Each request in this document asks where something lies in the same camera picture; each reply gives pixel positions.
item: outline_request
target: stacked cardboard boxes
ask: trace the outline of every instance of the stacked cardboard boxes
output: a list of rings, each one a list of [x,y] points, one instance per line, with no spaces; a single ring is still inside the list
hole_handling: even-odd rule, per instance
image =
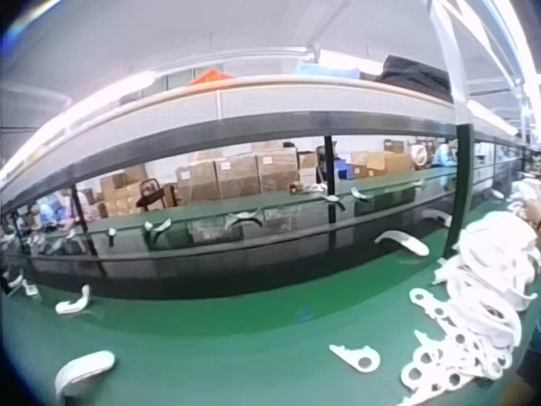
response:
[[[216,180],[222,199],[257,195],[260,192],[260,181],[253,155],[216,160]]]
[[[220,199],[214,161],[197,161],[177,168],[178,196],[181,205]]]
[[[261,193],[289,190],[289,185],[298,181],[297,150],[260,152],[257,154],[257,169]]]

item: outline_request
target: blue shirt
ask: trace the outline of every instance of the blue shirt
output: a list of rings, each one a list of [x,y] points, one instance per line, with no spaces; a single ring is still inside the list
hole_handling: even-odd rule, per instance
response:
[[[439,165],[441,167],[456,166],[456,160],[454,155],[451,153],[449,144],[440,145],[440,147],[436,150],[432,165]]]

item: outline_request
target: workstation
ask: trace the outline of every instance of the workstation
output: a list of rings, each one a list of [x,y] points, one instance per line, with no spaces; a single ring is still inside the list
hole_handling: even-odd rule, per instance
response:
[[[379,74],[352,72],[325,66],[319,47],[209,52],[130,77],[138,89],[117,104],[41,127],[47,142],[4,167],[1,183],[3,342],[36,396],[497,404],[541,311],[524,203],[541,188],[527,122],[468,103],[468,80],[449,64],[461,62],[456,38],[429,16],[450,53],[444,69],[387,55]],[[293,69],[250,70],[278,56]],[[509,96],[520,110],[518,87]],[[500,254],[515,255],[498,268],[502,292],[522,301],[490,302],[509,317],[492,315],[496,333],[473,331],[456,322],[466,294],[451,282],[468,291],[464,272],[500,298],[500,279],[473,270]],[[521,287],[518,261],[535,274]],[[447,360],[430,366],[436,381],[428,370],[421,383],[404,378],[419,348],[452,345],[447,317],[416,302],[419,289],[485,346],[483,367]],[[100,367],[86,370],[92,362]],[[101,376],[80,391],[71,363]]]

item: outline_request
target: ceiling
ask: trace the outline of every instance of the ceiling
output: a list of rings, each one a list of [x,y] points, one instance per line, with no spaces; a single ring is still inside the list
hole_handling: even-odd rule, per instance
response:
[[[476,89],[483,88],[483,79],[502,79],[469,31],[460,24],[455,30]],[[312,41],[379,62],[395,54],[445,69],[420,0],[62,1],[3,55],[2,126],[28,129],[4,135],[3,154],[13,155],[32,128],[62,111],[69,99],[76,102],[132,73],[227,49]],[[511,94],[481,102],[516,115]]]

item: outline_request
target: fluorescent light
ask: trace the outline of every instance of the fluorescent light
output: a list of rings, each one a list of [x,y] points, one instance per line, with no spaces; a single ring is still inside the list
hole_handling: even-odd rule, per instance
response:
[[[539,93],[539,77],[533,64],[532,52],[527,44],[526,36],[522,25],[518,20],[515,9],[511,6],[509,0],[492,0],[491,3],[497,8],[501,19],[503,19],[511,39],[515,43],[518,51],[517,61],[520,64],[522,74],[524,75],[524,92],[530,97],[533,107],[533,115],[536,123],[541,123],[541,94]]]
[[[378,75],[383,72],[383,63],[362,59],[341,52],[320,51],[320,64],[331,69],[358,69],[366,74]]]
[[[34,135],[17,151],[15,155],[0,170],[0,180],[7,179],[8,175],[24,162],[30,155],[43,147],[55,135],[66,129],[71,124],[82,119],[88,114],[120,99],[134,91],[139,91],[154,83],[156,75],[151,72],[136,74],[124,80],[110,85],[92,96],[71,106],[65,112],[46,122]]]
[[[518,129],[507,123],[502,117],[491,112],[482,104],[470,100],[467,102],[466,107],[475,117],[481,118],[499,129],[503,129],[508,135],[516,135],[516,133],[518,133]]]

